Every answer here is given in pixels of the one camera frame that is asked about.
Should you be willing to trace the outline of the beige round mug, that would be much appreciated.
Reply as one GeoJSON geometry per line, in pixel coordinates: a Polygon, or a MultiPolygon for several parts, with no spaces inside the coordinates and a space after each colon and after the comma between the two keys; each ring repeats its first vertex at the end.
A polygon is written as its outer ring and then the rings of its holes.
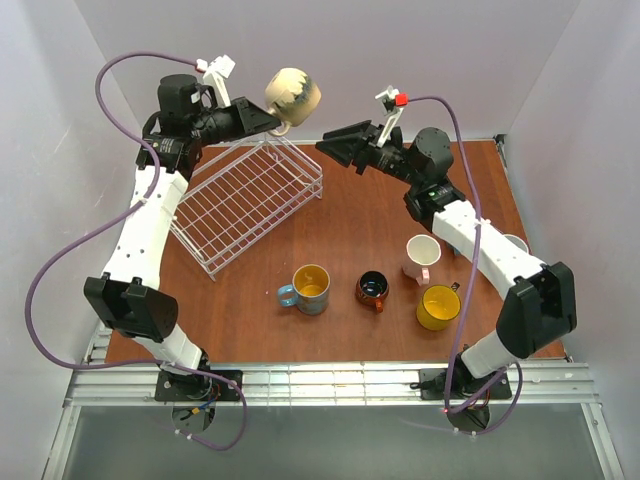
{"type": "Polygon", "coordinates": [[[318,107],[322,93],[317,83],[304,71],[286,67],[271,79],[264,92],[267,112],[278,118],[280,129],[271,129],[274,137],[285,136],[300,126],[318,107]]]}

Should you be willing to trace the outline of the light pink faceted mug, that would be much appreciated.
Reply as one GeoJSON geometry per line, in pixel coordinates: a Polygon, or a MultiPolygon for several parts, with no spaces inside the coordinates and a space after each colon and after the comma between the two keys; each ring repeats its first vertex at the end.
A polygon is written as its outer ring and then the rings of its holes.
{"type": "Polygon", "coordinates": [[[419,285],[427,285],[431,280],[430,269],[440,258],[441,247],[435,238],[425,234],[415,235],[406,243],[402,271],[419,285]]]}

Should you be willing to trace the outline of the salmon pink dotted mug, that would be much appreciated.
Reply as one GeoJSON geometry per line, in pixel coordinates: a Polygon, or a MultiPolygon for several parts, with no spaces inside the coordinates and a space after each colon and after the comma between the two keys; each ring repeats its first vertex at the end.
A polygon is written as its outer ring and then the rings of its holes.
{"type": "Polygon", "coordinates": [[[524,251],[525,253],[530,252],[529,246],[522,238],[513,234],[505,234],[504,237],[507,238],[511,243],[513,243],[516,247],[518,247],[520,250],[524,251]]]}

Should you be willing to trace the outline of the small orange cup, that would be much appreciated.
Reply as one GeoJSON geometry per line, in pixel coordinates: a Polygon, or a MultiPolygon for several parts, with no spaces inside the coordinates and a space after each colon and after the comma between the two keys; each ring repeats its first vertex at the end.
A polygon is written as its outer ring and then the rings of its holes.
{"type": "Polygon", "coordinates": [[[374,308],[377,313],[383,311],[388,294],[388,281],[379,271],[367,271],[356,282],[356,299],[361,304],[374,308]]]}

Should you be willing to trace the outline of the blue mug with yellow inside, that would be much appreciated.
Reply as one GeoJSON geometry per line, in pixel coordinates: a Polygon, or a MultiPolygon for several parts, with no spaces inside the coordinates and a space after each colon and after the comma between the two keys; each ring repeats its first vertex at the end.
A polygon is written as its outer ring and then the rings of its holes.
{"type": "Polygon", "coordinates": [[[296,307],[305,315],[323,313],[329,303],[331,279],[328,272],[316,264],[298,268],[289,285],[277,291],[282,307],[296,307]]]}

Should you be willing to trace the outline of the teal dotted mug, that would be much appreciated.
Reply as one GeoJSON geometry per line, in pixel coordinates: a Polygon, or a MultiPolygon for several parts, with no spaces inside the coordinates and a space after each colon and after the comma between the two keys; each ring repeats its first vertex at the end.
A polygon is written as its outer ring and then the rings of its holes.
{"type": "Polygon", "coordinates": [[[460,255],[461,255],[461,252],[460,252],[457,248],[455,248],[452,244],[450,244],[450,243],[448,243],[448,242],[445,242],[445,244],[446,244],[447,248],[448,248],[449,250],[451,250],[451,251],[452,251],[452,253],[453,253],[456,257],[458,257],[458,256],[460,256],[460,255]]]}

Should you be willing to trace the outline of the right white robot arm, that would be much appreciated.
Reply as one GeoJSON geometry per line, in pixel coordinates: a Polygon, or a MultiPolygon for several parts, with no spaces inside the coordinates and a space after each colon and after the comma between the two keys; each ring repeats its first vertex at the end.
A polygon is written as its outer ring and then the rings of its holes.
{"type": "Polygon", "coordinates": [[[422,129],[409,146],[400,128],[385,142],[382,129],[363,121],[323,135],[320,152],[362,174],[375,168],[408,184],[404,196],[411,217],[453,246],[492,284],[503,300],[495,329],[458,353],[448,385],[469,390],[500,369],[532,356],[577,326],[574,274],[526,253],[481,218],[448,178],[454,156],[448,135],[422,129]]]}

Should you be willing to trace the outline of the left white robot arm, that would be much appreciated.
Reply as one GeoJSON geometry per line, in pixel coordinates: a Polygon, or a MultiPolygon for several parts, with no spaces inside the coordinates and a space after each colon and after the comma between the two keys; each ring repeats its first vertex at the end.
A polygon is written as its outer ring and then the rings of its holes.
{"type": "Polygon", "coordinates": [[[160,290],[170,226],[206,146],[275,130],[281,120],[250,100],[229,99],[211,82],[188,74],[161,79],[159,109],[137,135],[134,209],[116,248],[84,295],[102,323],[142,345],[159,367],[189,377],[206,361],[177,323],[178,303],[160,290]]]}

